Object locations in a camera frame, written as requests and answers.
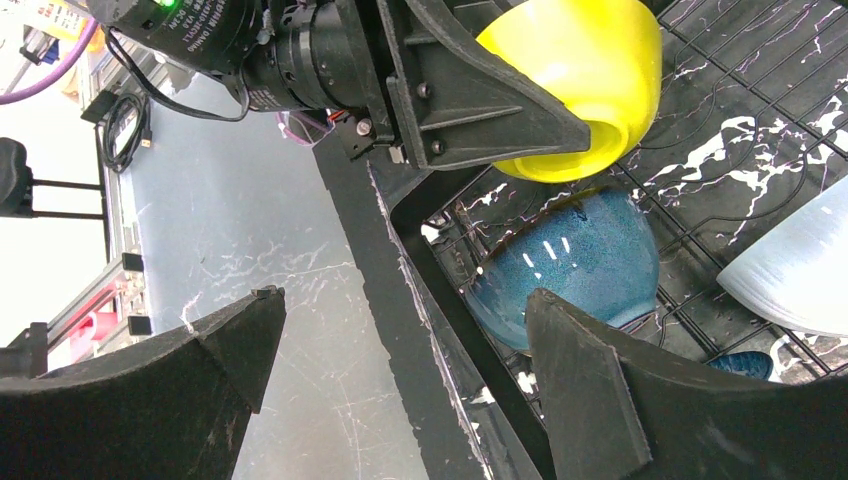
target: light blue bowl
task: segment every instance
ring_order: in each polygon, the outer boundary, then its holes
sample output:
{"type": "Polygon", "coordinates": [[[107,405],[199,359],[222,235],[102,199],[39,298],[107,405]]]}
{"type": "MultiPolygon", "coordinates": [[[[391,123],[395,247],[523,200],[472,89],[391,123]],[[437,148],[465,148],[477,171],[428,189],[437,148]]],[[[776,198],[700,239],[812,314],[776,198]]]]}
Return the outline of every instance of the light blue bowl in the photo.
{"type": "Polygon", "coordinates": [[[507,346],[530,349],[527,296],[546,288],[620,328],[654,311],[659,256],[645,216],[613,188],[566,198],[499,245],[464,297],[480,325],[507,346]]]}

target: black cable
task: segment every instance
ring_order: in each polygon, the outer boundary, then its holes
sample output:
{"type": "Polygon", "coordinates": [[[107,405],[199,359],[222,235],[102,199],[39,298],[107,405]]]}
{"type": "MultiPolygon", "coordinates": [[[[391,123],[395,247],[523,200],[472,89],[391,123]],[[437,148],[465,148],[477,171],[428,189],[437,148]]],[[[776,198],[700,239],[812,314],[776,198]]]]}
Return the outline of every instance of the black cable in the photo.
{"type": "Polygon", "coordinates": [[[115,173],[123,173],[132,163],[133,155],[142,142],[150,141],[150,102],[147,97],[140,98],[133,93],[124,93],[118,97],[97,132],[103,164],[115,173]],[[124,146],[117,150],[118,136],[133,113],[136,117],[135,126],[124,146]]]}
{"type": "Polygon", "coordinates": [[[170,110],[173,110],[177,113],[187,115],[189,117],[201,118],[204,120],[218,120],[221,122],[238,122],[244,119],[247,116],[248,108],[250,107],[250,97],[247,93],[247,85],[244,82],[243,72],[239,72],[236,76],[238,82],[239,89],[239,103],[241,104],[241,113],[235,117],[222,117],[221,115],[206,112],[203,110],[197,110],[195,108],[188,107],[181,103],[175,102],[168,98],[167,95],[162,93],[156,86],[150,83],[150,80],[145,77],[144,72],[138,68],[135,60],[132,59],[130,54],[124,50],[124,47],[121,46],[121,43],[115,38],[115,35],[112,33],[111,27],[105,27],[105,35],[106,35],[106,48],[109,49],[109,52],[115,57],[115,59],[120,63],[133,78],[138,82],[139,86],[142,90],[147,93],[147,95],[154,100],[156,103],[166,107],[170,110]]]}

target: pink object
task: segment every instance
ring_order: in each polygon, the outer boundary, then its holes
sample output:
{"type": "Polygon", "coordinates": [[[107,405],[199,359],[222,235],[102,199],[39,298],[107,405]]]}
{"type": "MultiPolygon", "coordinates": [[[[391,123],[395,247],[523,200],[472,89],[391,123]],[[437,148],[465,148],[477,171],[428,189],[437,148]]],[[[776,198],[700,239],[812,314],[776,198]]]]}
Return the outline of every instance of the pink object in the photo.
{"type": "Polygon", "coordinates": [[[73,332],[71,341],[71,361],[77,362],[91,350],[92,342],[99,342],[118,325],[118,314],[112,312],[91,312],[79,328],[73,332]]]}

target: cable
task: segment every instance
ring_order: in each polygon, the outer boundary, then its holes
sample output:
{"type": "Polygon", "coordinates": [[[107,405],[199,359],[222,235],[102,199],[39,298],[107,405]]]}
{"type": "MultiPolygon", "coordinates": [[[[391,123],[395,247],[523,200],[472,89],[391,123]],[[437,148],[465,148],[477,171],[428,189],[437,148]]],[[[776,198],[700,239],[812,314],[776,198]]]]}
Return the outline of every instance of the cable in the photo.
{"type": "Polygon", "coordinates": [[[150,141],[150,101],[148,97],[139,98],[133,93],[124,93],[109,109],[106,121],[97,128],[98,150],[103,164],[115,173],[123,173],[132,163],[138,147],[150,141]],[[122,132],[125,121],[135,113],[136,122],[129,138],[120,151],[116,151],[116,141],[122,132]]]}
{"type": "Polygon", "coordinates": [[[247,111],[250,107],[250,97],[247,93],[247,84],[244,81],[244,72],[239,72],[237,75],[238,89],[239,89],[239,103],[241,104],[241,113],[235,117],[223,117],[221,115],[206,112],[203,110],[197,110],[181,103],[175,102],[168,98],[167,95],[162,93],[156,86],[150,83],[150,80],[145,77],[144,72],[138,68],[138,65],[135,63],[135,60],[132,59],[129,53],[124,50],[124,47],[121,46],[121,43],[112,33],[113,29],[111,27],[105,28],[106,34],[106,48],[109,49],[109,52],[115,57],[115,59],[120,63],[133,78],[138,82],[139,86],[142,90],[147,93],[148,97],[154,100],[156,103],[162,105],[169,110],[173,110],[177,113],[200,118],[204,120],[218,120],[221,122],[239,122],[247,116],[247,111]]]}
{"type": "Polygon", "coordinates": [[[68,70],[70,70],[75,63],[77,63],[79,57],[81,57],[83,52],[85,52],[85,47],[88,46],[88,42],[91,41],[92,37],[94,37],[94,34],[97,32],[97,27],[97,22],[89,20],[89,22],[85,25],[85,29],[82,31],[82,35],[80,35],[79,40],[74,45],[74,48],[68,52],[67,56],[62,59],[62,62],[56,66],[56,68],[34,85],[22,88],[15,92],[0,95],[0,105],[9,105],[11,103],[20,102],[21,100],[26,100],[33,95],[43,92],[47,89],[47,87],[56,83],[60,78],[68,73],[68,70]]]}

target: yellow cup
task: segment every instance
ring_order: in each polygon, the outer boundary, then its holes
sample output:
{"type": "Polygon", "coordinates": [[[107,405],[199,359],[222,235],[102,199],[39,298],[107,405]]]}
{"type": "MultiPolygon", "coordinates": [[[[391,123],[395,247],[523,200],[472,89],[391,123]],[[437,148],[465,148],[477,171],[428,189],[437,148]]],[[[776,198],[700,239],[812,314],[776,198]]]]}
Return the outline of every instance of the yellow cup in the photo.
{"type": "Polygon", "coordinates": [[[660,27],[639,0],[528,0],[477,41],[561,100],[591,131],[588,151],[495,163],[508,175],[558,183],[598,173],[635,147],[657,114],[660,27]]]}

